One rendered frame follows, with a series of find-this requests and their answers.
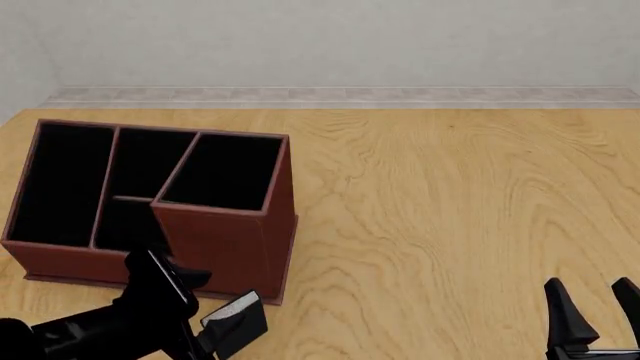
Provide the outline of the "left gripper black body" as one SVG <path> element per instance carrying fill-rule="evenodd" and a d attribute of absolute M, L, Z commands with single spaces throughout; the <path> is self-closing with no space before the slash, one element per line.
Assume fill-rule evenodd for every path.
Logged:
<path fill-rule="evenodd" d="M 175 272 L 184 267 L 150 249 L 131 251 L 125 265 L 123 305 L 144 343 L 173 360 L 210 360 L 189 325 L 199 302 Z"/>

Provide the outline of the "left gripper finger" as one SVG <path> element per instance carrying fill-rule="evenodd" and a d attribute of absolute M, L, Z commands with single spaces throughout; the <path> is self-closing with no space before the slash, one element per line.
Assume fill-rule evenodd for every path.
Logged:
<path fill-rule="evenodd" d="M 186 269 L 178 267 L 175 270 L 184 286 L 189 290 L 197 290 L 204 287 L 210 280 L 212 273 L 207 270 Z"/>

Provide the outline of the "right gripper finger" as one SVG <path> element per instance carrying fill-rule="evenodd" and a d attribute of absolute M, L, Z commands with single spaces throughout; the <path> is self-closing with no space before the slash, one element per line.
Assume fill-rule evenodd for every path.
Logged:
<path fill-rule="evenodd" d="M 635 339 L 640 340 L 640 288 L 626 277 L 619 278 L 611 288 L 627 317 Z"/>
<path fill-rule="evenodd" d="M 582 316 L 562 281 L 550 278 L 544 284 L 548 308 L 547 348 L 587 349 L 600 335 Z"/>

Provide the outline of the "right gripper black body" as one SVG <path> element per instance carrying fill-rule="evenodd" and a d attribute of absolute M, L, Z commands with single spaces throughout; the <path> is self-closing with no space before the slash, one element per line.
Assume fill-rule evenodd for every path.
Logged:
<path fill-rule="evenodd" d="M 640 349 L 569 351 L 561 347 L 547 350 L 547 360 L 640 360 Z"/>

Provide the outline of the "red-brown desk caddy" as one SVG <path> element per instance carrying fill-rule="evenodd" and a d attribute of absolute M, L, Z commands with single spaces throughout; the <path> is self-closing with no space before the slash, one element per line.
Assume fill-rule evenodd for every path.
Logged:
<path fill-rule="evenodd" d="M 43 119 L 0 242 L 33 280 L 117 287 L 148 247 L 278 304 L 297 221 L 284 134 Z"/>

